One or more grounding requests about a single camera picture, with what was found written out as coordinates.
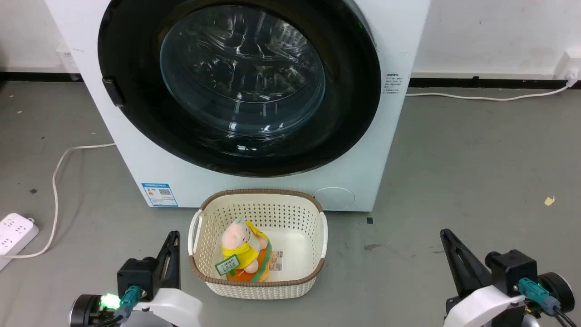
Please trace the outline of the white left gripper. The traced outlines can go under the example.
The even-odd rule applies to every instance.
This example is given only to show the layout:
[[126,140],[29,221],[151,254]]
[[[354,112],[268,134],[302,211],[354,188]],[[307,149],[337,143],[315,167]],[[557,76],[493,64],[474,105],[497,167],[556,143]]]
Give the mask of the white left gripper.
[[160,288],[150,302],[140,302],[131,314],[132,327],[201,327],[203,304],[180,290],[180,232],[171,231],[158,256],[156,281]]

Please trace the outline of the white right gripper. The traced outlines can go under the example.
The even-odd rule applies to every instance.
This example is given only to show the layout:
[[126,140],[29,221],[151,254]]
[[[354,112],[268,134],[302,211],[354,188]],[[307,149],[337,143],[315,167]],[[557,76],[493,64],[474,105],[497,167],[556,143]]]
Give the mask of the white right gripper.
[[457,294],[460,298],[466,297],[450,310],[444,319],[444,327],[482,327],[511,304],[524,302],[522,294],[509,297],[490,286],[490,271],[452,230],[444,228],[440,231],[440,238]]

